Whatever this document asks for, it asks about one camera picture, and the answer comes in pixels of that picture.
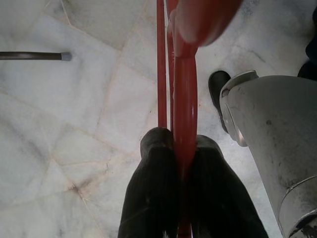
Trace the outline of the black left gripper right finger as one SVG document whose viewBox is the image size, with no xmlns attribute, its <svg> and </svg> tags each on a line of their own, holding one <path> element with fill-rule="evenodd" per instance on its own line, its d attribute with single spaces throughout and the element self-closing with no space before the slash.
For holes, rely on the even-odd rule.
<svg viewBox="0 0 317 238">
<path fill-rule="evenodd" d="M 197 136 L 192 165 L 192 230 L 195 238 L 266 238 L 268 235 L 241 180 L 218 144 Z"/>
</svg>

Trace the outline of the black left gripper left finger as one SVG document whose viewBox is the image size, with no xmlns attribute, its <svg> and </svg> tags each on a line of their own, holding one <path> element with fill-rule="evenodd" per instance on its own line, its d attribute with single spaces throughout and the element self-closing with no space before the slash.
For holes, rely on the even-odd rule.
<svg viewBox="0 0 317 238">
<path fill-rule="evenodd" d="M 155 127 L 140 142 L 141 160 L 128 184 L 120 238 L 175 238 L 179 176 L 170 130 Z"/>
</svg>

